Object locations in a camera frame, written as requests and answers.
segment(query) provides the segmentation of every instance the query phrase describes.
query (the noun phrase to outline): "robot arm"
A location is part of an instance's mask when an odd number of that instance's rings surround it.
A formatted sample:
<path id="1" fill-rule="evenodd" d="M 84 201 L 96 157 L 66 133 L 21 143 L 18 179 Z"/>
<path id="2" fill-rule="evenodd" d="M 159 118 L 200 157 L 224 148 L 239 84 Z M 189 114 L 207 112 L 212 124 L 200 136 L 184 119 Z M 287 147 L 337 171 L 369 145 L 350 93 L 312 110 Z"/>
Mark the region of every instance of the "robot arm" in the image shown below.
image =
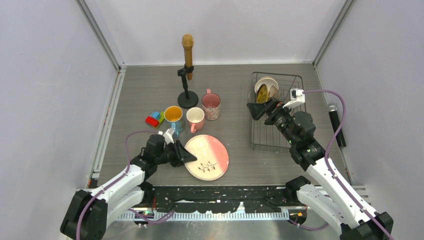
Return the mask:
<path id="1" fill-rule="evenodd" d="M 390 233 L 393 219 L 386 212 L 379 214 L 364 201 L 339 173 L 331 158 L 326 161 L 324 148 L 314 138 L 316 126 L 311 115 L 303 111 L 291 114 L 291 108 L 303 103 L 303 90 L 294 88 L 290 90 L 290 101 L 286 104 L 275 98 L 265 103 L 247 104 L 254 120 L 265 114 L 268 116 L 264 124 L 277 127 L 291 144 L 293 160 L 326 190 L 331 199 L 320 194 L 302 176 L 286 183 L 286 194 L 314 209 L 339 233 L 341 240 L 386 239 L 375 221 Z"/>
<path id="2" fill-rule="evenodd" d="M 77 223 L 83 208 L 87 203 L 101 193 L 90 205 L 90 210 L 84 215 L 81 224 L 82 240 L 100 240 L 107 227 L 128 208 L 137 204 L 151 203 L 155 193 L 153 186 L 146 180 L 153 175 L 159 164 L 170 163 L 173 167 L 180 167 L 184 163 L 196 161 L 197 158 L 184 149 L 179 140 L 172 138 L 174 130 L 159 131 L 150 136 L 146 147 L 130 161 L 129 170 L 122 170 L 105 184 L 91 189 L 90 192 L 77 191 L 63 222 L 60 232 L 72 239 L 76 239 Z M 107 190 L 105 186 L 115 182 Z"/>

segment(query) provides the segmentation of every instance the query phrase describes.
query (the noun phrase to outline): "black microphone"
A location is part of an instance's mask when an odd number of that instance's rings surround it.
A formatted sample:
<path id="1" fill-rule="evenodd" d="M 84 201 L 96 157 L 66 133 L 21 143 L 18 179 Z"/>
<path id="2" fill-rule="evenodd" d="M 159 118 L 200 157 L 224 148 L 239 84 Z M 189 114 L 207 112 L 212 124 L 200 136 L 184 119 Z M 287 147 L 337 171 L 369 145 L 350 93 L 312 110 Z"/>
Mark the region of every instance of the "black microphone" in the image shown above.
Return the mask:
<path id="1" fill-rule="evenodd" d="M 340 126 L 340 119 L 339 119 L 339 115 L 337 114 L 337 109 L 338 109 L 337 105 L 334 103 L 330 103 L 327 106 L 328 115 L 330 116 L 330 122 L 334 132 L 336 132 L 336 130 Z M 339 148 L 346 147 L 346 141 L 345 141 L 345 138 L 343 137 L 343 131 L 341 129 L 338 132 L 337 136 L 335 136 L 335 140 L 337 141 L 337 145 Z"/>

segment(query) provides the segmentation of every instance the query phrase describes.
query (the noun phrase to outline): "cup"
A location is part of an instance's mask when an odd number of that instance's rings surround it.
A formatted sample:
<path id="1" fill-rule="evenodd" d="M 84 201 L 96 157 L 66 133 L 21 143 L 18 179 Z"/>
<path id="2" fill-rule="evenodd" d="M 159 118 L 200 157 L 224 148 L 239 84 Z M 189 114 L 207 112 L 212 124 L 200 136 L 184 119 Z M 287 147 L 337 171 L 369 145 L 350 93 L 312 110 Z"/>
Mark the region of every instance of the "cup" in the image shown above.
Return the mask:
<path id="1" fill-rule="evenodd" d="M 187 111 L 186 117 L 192 134 L 202 129 L 205 125 L 205 112 L 199 107 L 190 108 Z"/>
<path id="2" fill-rule="evenodd" d="M 212 93 L 210 89 L 206 89 L 206 94 L 201 99 L 203 104 L 204 118 L 213 121 L 220 117 L 221 98 L 216 93 Z"/>
<path id="3" fill-rule="evenodd" d="M 178 106 L 170 106 L 165 110 L 164 117 L 169 127 L 175 130 L 172 136 L 178 138 L 185 127 L 183 110 Z"/>

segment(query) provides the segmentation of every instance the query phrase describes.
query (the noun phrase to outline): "gold microphone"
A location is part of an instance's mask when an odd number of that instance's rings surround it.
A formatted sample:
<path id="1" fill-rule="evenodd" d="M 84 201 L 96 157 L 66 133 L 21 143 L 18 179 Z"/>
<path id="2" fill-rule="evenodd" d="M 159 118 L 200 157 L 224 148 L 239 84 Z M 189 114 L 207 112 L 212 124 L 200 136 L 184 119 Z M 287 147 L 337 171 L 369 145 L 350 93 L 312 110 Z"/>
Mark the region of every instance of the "gold microphone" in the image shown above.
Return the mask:
<path id="1" fill-rule="evenodd" d="M 195 42 L 193 41 L 193 36 L 190 34 L 185 34 L 182 36 L 182 47 L 184 48 L 184 59 L 185 59 L 185 67 L 189 68 L 193 66 L 193 44 Z M 193 78 L 193 73 L 187 74 L 187 79 L 191 80 Z"/>

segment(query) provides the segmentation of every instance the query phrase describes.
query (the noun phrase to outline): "gray wooden tabletop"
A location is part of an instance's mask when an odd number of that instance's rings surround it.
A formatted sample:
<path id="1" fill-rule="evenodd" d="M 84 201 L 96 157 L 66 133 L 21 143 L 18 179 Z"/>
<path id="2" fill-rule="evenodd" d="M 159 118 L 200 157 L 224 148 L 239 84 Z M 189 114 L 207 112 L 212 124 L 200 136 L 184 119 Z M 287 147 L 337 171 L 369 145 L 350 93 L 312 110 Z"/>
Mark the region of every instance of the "gray wooden tabletop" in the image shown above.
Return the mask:
<path id="1" fill-rule="evenodd" d="M 116 113 L 108 140 L 99 184 L 122 171 L 126 166 L 124 138 L 131 132 L 154 129 L 147 126 L 145 119 L 152 112 L 164 111 L 167 107 L 178 105 L 177 97 L 183 91 L 177 70 L 181 66 L 129 66 L 120 92 Z M 244 65 L 197 65 L 193 79 L 188 81 L 189 90 L 199 96 L 197 107 L 206 89 L 221 98 L 221 115 L 215 121 L 206 121 L 202 130 L 191 134 L 188 129 L 181 133 L 183 144 L 193 135 L 207 134 L 216 137 L 227 148 L 229 166 L 226 173 L 214 181 L 203 181 L 192 176 L 184 166 L 173 168 L 169 164 L 160 165 L 157 172 L 147 181 L 156 186 L 182 185 L 284 185 L 298 176 L 308 176 L 295 164 L 289 153 L 274 151 L 252 151 L 248 135 L 248 102 L 251 90 L 252 72 L 268 72 L 299 75 L 303 78 L 305 90 L 320 89 L 320 83 L 312 64 L 244 64 Z M 324 96 L 321 93 L 306 96 L 306 111 L 313 117 L 316 125 L 315 138 L 325 148 L 332 137 Z M 162 124 L 159 130 L 166 130 Z M 146 145 L 149 133 L 132 136 L 128 141 L 131 158 L 140 153 Z M 342 172 L 345 166 L 335 143 L 330 157 Z"/>

